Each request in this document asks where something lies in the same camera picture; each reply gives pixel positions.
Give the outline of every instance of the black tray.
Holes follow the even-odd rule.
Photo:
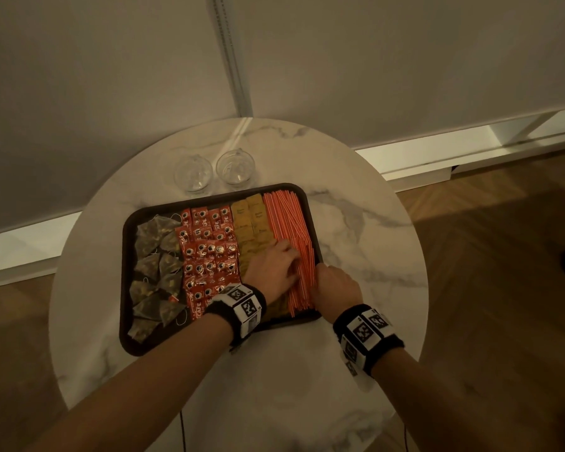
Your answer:
[[[130,298],[129,295],[129,287],[134,280],[134,266],[137,262],[136,251],[134,250],[136,227],[141,223],[152,219],[157,214],[171,217],[174,213],[180,213],[183,209],[199,208],[203,206],[206,206],[209,209],[210,207],[217,207],[226,204],[229,205],[235,201],[255,195],[256,193],[264,194],[275,190],[290,190],[297,195],[297,198],[299,198],[301,210],[304,214],[305,224],[308,228],[309,237],[312,240],[312,246],[314,248],[314,261],[318,264],[322,261],[322,254],[320,253],[320,246],[318,245],[316,231],[314,230],[312,215],[309,212],[308,199],[305,196],[305,192],[295,184],[275,184],[272,186],[224,193],[223,195],[205,196],[186,201],[178,201],[176,203],[160,204],[157,206],[139,209],[128,217],[126,222],[123,224],[123,246],[121,255],[121,306],[119,317],[119,340],[121,342],[121,346],[128,354],[136,357],[143,356],[158,344],[191,323],[189,314],[186,323],[182,326],[179,326],[175,320],[166,327],[159,325],[142,344],[134,341],[128,336],[128,331],[132,326],[132,321],[134,320],[132,298]],[[186,300],[185,296],[180,296],[181,301]],[[309,309],[297,312],[294,318],[288,315],[271,319],[268,322],[259,324],[254,331],[264,331],[282,326],[304,324],[306,322],[316,320],[319,317],[320,313],[318,311]]]

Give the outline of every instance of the marble tabletop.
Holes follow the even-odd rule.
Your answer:
[[[214,121],[130,159],[75,224],[49,315],[52,363],[68,407],[135,359],[118,337],[124,221],[139,208],[196,197],[173,181],[182,156],[199,153],[215,167],[234,147],[256,161],[253,186],[292,182],[306,192],[325,263],[354,277],[364,301],[392,321],[413,357],[420,356],[428,313],[425,262],[410,218],[381,175],[341,142],[305,126]],[[203,193],[227,191],[214,174]],[[182,415],[188,451],[362,451],[393,412],[377,386],[363,391],[356,385],[331,325],[319,319],[257,333],[239,351],[226,352]],[[180,419],[149,450],[182,450]]]

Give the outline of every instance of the wooden floor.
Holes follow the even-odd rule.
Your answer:
[[[565,153],[399,197],[429,275],[421,362],[508,449],[565,451]],[[48,350],[51,283],[0,288],[0,450],[65,411]],[[402,433],[394,418],[372,450],[404,450]]]

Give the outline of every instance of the black cable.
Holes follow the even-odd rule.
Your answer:
[[[180,426],[182,427],[182,450],[183,452],[186,452],[186,435],[184,434],[184,420],[182,420],[182,411],[180,411]]]

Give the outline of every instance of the black wristband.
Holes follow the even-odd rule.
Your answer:
[[[389,320],[366,304],[357,304],[344,311],[332,329],[347,359],[368,375],[387,351],[404,347]]]
[[[248,284],[228,284],[213,297],[205,314],[217,314],[233,327],[233,341],[236,346],[247,339],[266,313],[266,299],[255,287]]]

